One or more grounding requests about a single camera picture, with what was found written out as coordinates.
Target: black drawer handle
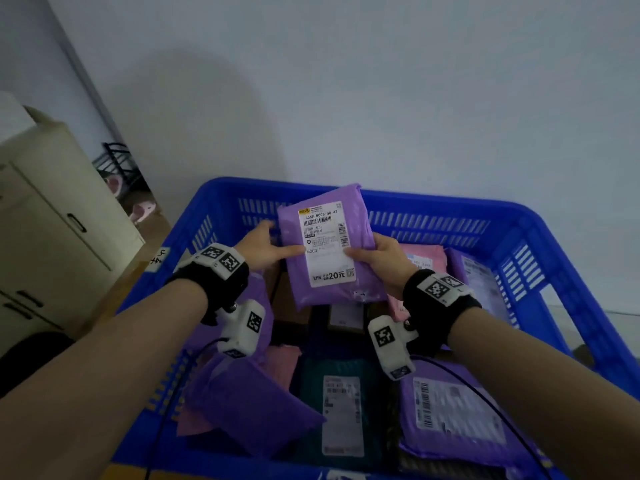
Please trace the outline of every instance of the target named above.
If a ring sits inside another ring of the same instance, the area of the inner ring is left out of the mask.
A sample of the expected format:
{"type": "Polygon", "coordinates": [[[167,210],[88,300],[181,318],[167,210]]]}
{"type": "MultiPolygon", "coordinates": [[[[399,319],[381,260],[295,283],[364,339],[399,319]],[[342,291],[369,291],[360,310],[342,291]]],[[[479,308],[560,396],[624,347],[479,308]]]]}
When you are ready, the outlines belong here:
{"type": "Polygon", "coordinates": [[[27,291],[25,290],[18,290],[15,292],[16,294],[19,294],[21,297],[23,298],[27,298],[30,302],[32,302],[35,306],[37,306],[38,308],[42,308],[44,306],[44,303],[41,302],[39,299],[34,298],[32,295],[30,295],[29,293],[27,293],[27,291]]]}
{"type": "Polygon", "coordinates": [[[27,320],[31,320],[33,317],[31,315],[29,315],[27,312],[25,312],[24,310],[21,310],[20,308],[18,308],[17,306],[15,306],[12,303],[5,303],[3,305],[5,308],[9,308],[9,310],[13,310],[14,312],[22,315],[23,317],[25,317],[27,320]]]}
{"type": "Polygon", "coordinates": [[[78,220],[78,218],[77,218],[75,215],[73,215],[73,214],[67,214],[67,217],[68,217],[70,220],[72,220],[72,221],[74,222],[74,224],[75,224],[75,225],[77,225],[77,226],[78,226],[78,228],[80,229],[80,232],[82,232],[82,233],[85,233],[85,232],[86,232],[86,227],[84,227],[84,226],[82,225],[82,222],[80,222],[80,221],[78,220]]]}

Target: person's left arm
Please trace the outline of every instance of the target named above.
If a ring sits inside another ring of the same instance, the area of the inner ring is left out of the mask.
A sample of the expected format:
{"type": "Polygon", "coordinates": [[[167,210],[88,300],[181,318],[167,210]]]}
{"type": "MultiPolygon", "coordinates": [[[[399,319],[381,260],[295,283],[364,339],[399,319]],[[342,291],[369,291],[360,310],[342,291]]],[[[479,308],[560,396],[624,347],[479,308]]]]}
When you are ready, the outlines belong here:
{"type": "MultiPolygon", "coordinates": [[[[251,270],[301,254],[278,248],[263,221],[235,247],[251,270]]],[[[207,311],[178,279],[97,326],[0,400],[6,478],[96,478],[207,311]]]]}

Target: black wristband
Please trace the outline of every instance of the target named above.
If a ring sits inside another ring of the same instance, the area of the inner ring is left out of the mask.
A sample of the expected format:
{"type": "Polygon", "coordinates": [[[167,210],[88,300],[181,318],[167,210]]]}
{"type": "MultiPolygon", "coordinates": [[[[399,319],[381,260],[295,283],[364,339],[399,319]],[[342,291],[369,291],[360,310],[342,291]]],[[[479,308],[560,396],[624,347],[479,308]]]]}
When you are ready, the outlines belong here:
{"type": "Polygon", "coordinates": [[[249,266],[242,263],[226,280],[216,274],[212,268],[192,262],[181,267],[169,277],[165,284],[175,280],[189,280],[197,283],[207,295],[207,312],[201,322],[204,325],[217,325],[216,311],[233,306],[249,282],[249,266]]]}
{"type": "Polygon", "coordinates": [[[458,317],[469,308],[482,308],[471,295],[460,296],[450,306],[418,288],[425,279],[434,274],[430,269],[421,269],[409,278],[403,291],[404,307],[411,315],[411,326],[420,337],[408,344],[411,353],[420,352],[433,357],[447,343],[449,332],[458,317]]]}

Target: hand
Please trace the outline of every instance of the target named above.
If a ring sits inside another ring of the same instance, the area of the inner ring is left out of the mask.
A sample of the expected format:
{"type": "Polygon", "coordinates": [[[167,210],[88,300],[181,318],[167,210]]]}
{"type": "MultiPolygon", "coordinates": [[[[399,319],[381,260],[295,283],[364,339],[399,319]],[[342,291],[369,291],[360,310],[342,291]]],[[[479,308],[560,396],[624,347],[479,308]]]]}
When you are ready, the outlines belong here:
{"type": "Polygon", "coordinates": [[[370,265],[384,282],[387,293],[402,300],[404,285],[418,271],[418,266],[409,261],[400,244],[393,237],[374,232],[373,239],[376,242],[375,251],[347,248],[344,253],[356,261],[370,265]]]}
{"type": "Polygon", "coordinates": [[[279,248],[271,243],[269,229],[273,221],[261,221],[258,226],[244,236],[234,247],[242,254],[249,269],[258,271],[271,266],[283,258],[304,254],[304,246],[284,246],[279,248]]]}

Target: teal plastic bag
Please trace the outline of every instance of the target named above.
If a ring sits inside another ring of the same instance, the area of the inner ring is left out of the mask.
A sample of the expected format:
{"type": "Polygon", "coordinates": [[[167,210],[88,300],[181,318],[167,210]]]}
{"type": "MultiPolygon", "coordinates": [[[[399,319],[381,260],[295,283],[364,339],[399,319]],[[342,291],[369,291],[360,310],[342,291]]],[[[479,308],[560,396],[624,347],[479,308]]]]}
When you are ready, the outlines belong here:
{"type": "Polygon", "coordinates": [[[290,461],[346,470],[380,470],[390,381],[364,359],[301,364],[299,398],[326,422],[295,444],[290,461]]]}

